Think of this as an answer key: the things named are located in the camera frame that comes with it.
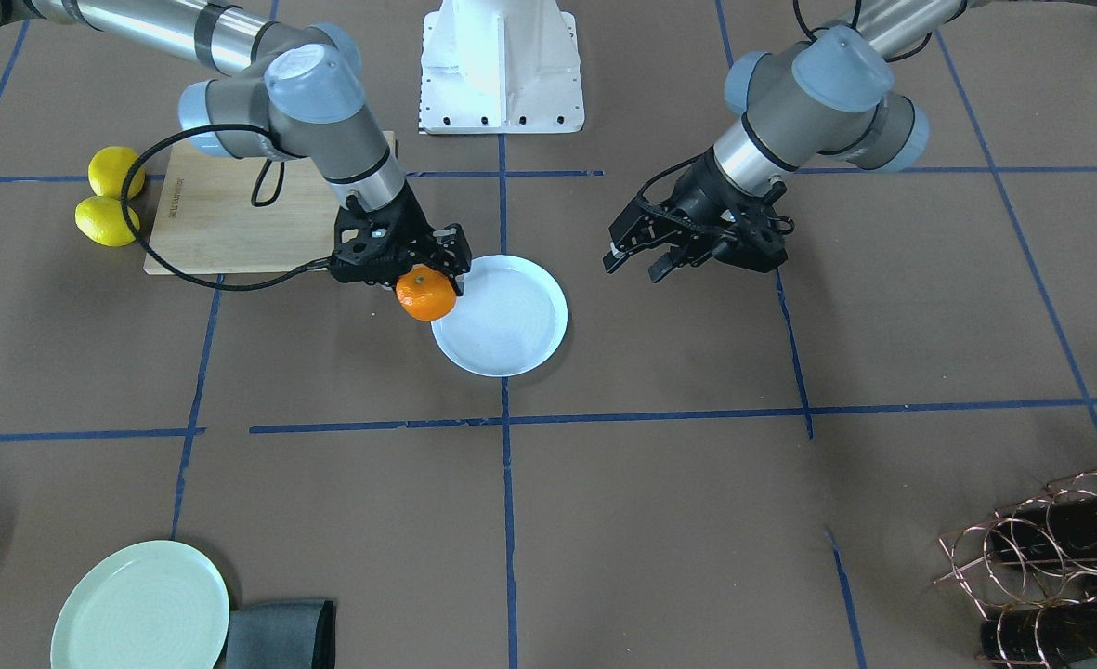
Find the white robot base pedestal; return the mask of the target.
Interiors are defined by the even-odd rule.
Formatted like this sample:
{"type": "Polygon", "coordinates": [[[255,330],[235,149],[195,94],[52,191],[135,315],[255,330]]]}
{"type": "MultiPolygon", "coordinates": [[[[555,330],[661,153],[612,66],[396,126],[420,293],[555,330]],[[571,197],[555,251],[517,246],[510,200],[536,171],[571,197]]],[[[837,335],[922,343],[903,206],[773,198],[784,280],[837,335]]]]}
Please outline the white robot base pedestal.
{"type": "Polygon", "coordinates": [[[421,133],[583,131],[577,21],[556,1],[443,1],[421,35],[421,133]]]}

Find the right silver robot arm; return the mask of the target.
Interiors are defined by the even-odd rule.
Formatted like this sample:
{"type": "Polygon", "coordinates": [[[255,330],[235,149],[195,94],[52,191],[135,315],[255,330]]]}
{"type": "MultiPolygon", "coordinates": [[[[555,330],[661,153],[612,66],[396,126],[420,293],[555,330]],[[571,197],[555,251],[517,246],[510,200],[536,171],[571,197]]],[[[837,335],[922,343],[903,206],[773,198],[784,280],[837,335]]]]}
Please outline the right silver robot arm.
{"type": "Polygon", "coordinates": [[[0,27],[25,19],[122,35],[217,72],[180,95],[182,131],[217,157],[307,158],[339,204],[333,249],[297,268],[394,288],[415,267],[456,294],[470,246],[459,225],[426,223],[391,144],[367,106],[357,43],[332,24],[290,27],[213,1],[0,1],[0,27]]]}

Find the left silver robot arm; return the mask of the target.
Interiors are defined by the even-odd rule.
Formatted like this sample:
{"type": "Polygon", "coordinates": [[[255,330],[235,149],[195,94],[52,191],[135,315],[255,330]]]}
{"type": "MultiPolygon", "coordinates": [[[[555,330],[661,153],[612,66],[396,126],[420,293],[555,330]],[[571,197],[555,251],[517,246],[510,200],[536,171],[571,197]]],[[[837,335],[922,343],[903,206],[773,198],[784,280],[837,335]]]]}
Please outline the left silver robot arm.
{"type": "Polygon", "coordinates": [[[654,247],[659,282],[681,267],[719,261],[769,272],[789,258],[790,217],[774,203],[787,181],[824,156],[866,171],[901,171],[930,136],[925,111],[894,90],[892,64],[916,52],[968,1],[858,1],[783,52],[748,52],[724,82],[735,122],[703,154],[670,169],[670,195],[645,190],[610,225],[603,267],[613,272],[654,247]]]}

